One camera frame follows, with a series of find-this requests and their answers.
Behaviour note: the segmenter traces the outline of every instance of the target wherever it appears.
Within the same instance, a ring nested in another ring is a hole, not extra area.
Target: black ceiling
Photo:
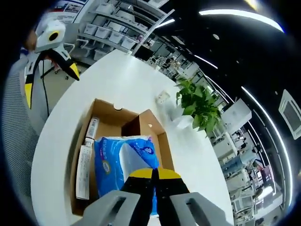
[[[174,45],[180,45],[171,36],[180,36],[185,48],[212,64],[183,52],[186,58],[197,62],[206,75],[217,82],[231,97],[241,97],[251,109],[262,111],[247,97],[241,86],[246,87],[271,115],[282,134],[291,160],[294,179],[301,168],[301,138],[293,140],[292,135],[278,112],[283,90],[290,92],[301,106],[300,81],[301,40],[300,25],[295,21],[297,7],[291,1],[261,1],[260,14],[273,18],[285,33],[274,27],[249,18],[238,16],[201,16],[206,9],[240,9],[255,12],[243,0],[170,0],[161,9],[165,12],[175,9],[175,22],[155,30],[166,36]],[[262,123],[253,114],[251,122],[263,139],[271,155],[276,154],[273,144]],[[266,120],[269,131],[273,128]],[[276,134],[272,134],[278,150],[283,154]]]

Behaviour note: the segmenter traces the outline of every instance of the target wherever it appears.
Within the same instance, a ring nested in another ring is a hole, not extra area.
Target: blue package
[[[120,190],[130,173],[142,168],[159,166],[150,137],[102,137],[94,142],[95,174],[98,195]],[[154,192],[152,215],[157,214]]]

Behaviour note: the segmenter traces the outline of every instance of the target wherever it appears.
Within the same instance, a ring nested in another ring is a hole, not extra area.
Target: white desk
[[[32,162],[32,203],[40,225],[68,226],[79,219],[71,213],[68,153],[80,120],[95,98],[137,113],[151,109],[166,129],[175,170],[189,190],[224,210],[227,221],[234,224],[226,182],[205,133],[176,131],[167,117],[160,116],[155,97],[165,89],[175,100],[174,85],[149,65],[115,50],[70,86],[46,121]]]

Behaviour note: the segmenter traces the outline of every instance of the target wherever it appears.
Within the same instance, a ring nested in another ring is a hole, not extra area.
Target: green plant
[[[203,86],[192,83],[191,80],[179,80],[177,86],[181,89],[176,94],[181,101],[181,107],[184,109],[183,115],[193,117],[193,128],[199,127],[198,130],[205,129],[206,133],[212,132],[219,123],[221,113],[216,106],[217,95],[210,95],[209,91]]]

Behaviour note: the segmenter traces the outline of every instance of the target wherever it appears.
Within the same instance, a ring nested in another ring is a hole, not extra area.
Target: cardboard box
[[[94,169],[94,151],[90,165],[90,199],[80,200],[76,199],[75,196],[75,183],[80,146],[84,142],[90,119],[93,116],[99,118],[99,124],[95,137],[96,139],[99,139],[100,137],[151,135],[160,166],[165,169],[174,170],[166,132],[150,110],[147,110],[141,114],[136,114],[126,109],[116,110],[112,104],[96,99],[92,103],[83,121],[71,165],[71,209],[73,214],[80,216],[83,215],[85,208],[89,204],[98,199]]]

